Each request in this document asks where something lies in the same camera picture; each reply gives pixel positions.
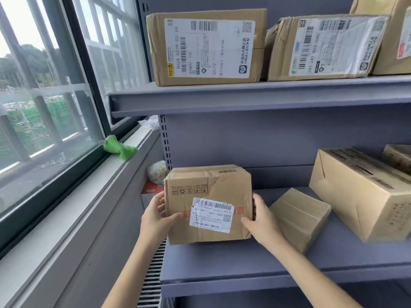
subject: plastic bag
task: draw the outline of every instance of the plastic bag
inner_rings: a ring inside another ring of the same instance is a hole
[[[158,130],[160,128],[160,123],[158,122],[158,115],[151,116],[147,120],[141,120],[138,122],[141,126],[146,127],[151,130]]]
[[[164,185],[164,179],[166,178],[168,171],[166,161],[159,161],[150,165],[147,168],[148,179],[158,186]]]

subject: green rag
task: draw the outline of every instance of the green rag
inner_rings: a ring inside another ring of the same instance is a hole
[[[126,146],[120,143],[115,135],[109,135],[103,147],[105,151],[111,154],[120,154],[120,159],[124,161],[130,160],[137,153],[136,147]]]

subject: yellow logo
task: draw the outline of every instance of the yellow logo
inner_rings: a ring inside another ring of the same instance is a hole
[[[168,63],[167,68],[168,68],[168,76],[169,77],[174,77],[174,64],[173,63]]]

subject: forearm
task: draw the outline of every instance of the forearm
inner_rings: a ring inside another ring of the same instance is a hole
[[[361,307],[304,255],[294,249],[286,239],[273,240],[267,249],[287,269],[314,308]]]
[[[156,248],[138,240],[101,308],[135,308]]]

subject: cardboard box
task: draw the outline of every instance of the cardboard box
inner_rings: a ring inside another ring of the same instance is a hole
[[[389,16],[322,15],[282,18],[265,38],[268,81],[365,77]]]
[[[173,168],[164,180],[166,215],[184,212],[170,244],[250,238],[241,217],[252,219],[251,175],[236,165]]]
[[[364,242],[411,231],[411,176],[357,150],[320,149],[310,187]]]
[[[270,210],[285,238],[304,254],[327,222],[331,206],[291,188],[271,205]]]
[[[146,24],[158,86],[260,80],[266,9],[157,13]]]
[[[382,159],[388,165],[411,175],[411,145],[386,145]]]
[[[351,13],[392,15],[372,74],[411,73],[411,0],[354,0]]]
[[[164,191],[164,186],[153,184],[147,179],[146,184],[141,191],[141,201],[143,202],[144,209],[148,207],[153,196],[162,191]]]

